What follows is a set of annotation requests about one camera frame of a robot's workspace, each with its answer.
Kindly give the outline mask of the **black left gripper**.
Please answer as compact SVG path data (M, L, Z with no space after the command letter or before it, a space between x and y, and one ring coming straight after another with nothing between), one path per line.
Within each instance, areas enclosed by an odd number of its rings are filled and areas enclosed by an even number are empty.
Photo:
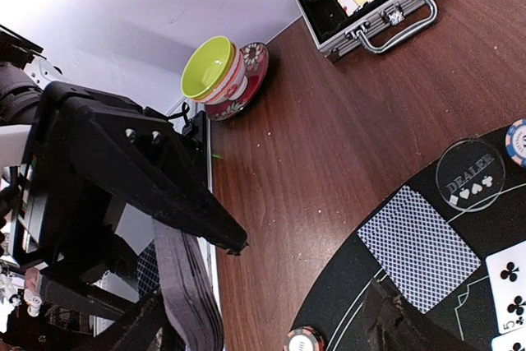
M212 195L196 166L196 143L161 113L130 99L53 81L38 87L25 66L41 54L36 44L1 31L1 123L30 127L20 182L29 200L18 208L44 223L41 279L77 284L96 258L122 251L103 222L113 198L167 226L176 241L155 251L161 274L173 258L180 270L199 269L196 237L239 254L247 233Z

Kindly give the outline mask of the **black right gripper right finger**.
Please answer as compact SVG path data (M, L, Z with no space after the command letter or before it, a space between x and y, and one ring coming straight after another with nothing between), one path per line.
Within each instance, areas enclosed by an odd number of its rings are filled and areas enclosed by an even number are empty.
M362 308L362 328L370 350L474 349L423 315L387 283L373 283Z

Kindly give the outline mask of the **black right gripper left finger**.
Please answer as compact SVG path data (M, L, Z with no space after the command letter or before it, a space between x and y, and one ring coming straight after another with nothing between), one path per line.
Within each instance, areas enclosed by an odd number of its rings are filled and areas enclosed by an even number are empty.
M159 330L167 323L162 293L149 293L101 335L73 350L147 350Z

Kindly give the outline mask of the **grey card deck box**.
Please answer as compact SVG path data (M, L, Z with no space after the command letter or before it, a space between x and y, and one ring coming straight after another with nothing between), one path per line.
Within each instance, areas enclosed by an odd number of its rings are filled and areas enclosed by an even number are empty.
M176 350L221 350L224 325L197 238L154 222L154 238L137 262L141 297L158 289Z

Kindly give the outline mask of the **cards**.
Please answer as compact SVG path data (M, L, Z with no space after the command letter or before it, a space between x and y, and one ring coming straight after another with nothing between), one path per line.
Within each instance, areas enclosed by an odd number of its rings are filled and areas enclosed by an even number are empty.
M436 209L408 186L358 236L403 296L429 312L481 265L480 258Z

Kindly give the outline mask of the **100 chips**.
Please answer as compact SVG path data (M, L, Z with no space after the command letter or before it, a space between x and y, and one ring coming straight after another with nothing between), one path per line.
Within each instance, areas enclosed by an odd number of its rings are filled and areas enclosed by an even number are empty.
M285 337L283 351L324 351L325 340L311 326L301 326L289 331Z

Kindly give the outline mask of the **five of clubs card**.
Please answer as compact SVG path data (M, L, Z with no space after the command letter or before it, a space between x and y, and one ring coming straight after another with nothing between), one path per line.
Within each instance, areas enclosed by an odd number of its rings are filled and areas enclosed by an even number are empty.
M525 241L486 258L501 335L525 324Z

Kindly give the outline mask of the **10 chips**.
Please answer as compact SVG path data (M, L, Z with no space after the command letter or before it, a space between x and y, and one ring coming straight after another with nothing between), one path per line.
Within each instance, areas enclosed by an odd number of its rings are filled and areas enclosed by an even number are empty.
M526 120L512 123L505 134L508 156L520 167L526 168Z

